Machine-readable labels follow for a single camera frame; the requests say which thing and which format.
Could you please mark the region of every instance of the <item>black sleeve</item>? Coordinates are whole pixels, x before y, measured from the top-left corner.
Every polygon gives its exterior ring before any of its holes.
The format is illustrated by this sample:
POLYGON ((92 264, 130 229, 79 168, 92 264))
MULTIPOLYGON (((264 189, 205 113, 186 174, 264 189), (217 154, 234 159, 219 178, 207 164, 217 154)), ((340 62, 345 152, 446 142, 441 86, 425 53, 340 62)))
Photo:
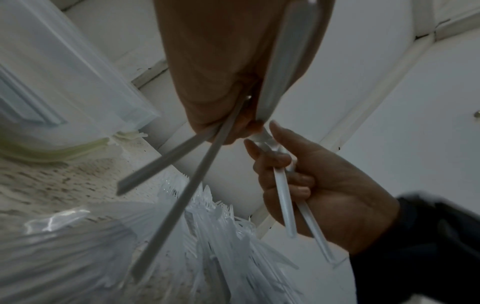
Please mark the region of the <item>black sleeve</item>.
POLYGON ((480 302, 478 219, 419 197, 398 201, 393 227, 350 257, 358 303, 402 303, 413 294, 444 303, 480 302))

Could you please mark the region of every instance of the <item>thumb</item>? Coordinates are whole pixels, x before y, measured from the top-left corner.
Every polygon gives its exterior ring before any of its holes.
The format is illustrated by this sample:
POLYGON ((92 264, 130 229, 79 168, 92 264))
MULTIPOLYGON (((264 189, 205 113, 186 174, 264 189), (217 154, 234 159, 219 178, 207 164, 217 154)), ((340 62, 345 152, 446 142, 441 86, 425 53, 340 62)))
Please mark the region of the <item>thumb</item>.
POLYGON ((273 138, 295 156, 317 151, 320 147, 294 131, 281 127, 275 120, 270 122, 270 131, 273 138))

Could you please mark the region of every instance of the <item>dark sleeve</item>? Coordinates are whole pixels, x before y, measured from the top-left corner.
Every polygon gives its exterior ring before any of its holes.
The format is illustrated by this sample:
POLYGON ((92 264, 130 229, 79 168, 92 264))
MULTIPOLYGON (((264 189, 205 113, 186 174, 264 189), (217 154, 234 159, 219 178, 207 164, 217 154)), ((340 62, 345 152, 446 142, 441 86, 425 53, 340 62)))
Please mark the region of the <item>dark sleeve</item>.
POLYGON ((393 227, 350 257, 358 303, 402 303, 413 294, 444 303, 480 302, 478 219, 419 197, 398 201, 393 227))

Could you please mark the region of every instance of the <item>hand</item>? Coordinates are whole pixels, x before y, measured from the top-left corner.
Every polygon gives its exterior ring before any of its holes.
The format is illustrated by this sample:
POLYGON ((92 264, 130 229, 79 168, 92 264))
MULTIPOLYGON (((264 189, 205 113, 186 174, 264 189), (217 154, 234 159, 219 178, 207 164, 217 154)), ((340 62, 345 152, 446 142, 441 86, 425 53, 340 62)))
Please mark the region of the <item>hand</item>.
MULTIPOLYGON (((329 241, 356 254, 392 225, 399 203, 365 173, 276 122, 270 123, 270 130, 275 140, 297 158, 295 172, 287 173, 292 201, 307 202, 329 241)), ((279 152, 264 152, 250 140, 245 140, 245 147, 255 161, 253 169, 264 191, 265 205, 273 218, 283 224, 273 167, 286 167, 292 158, 279 152)), ((311 236, 295 207, 298 232, 311 236)))
MULTIPOLYGON (((155 0, 155 10, 175 89, 188 121, 199 132, 223 121, 241 91, 258 84, 227 140, 262 130, 256 101, 279 25, 293 0, 155 0)), ((312 62, 330 21, 335 0, 319 0, 321 21, 295 82, 312 62)))

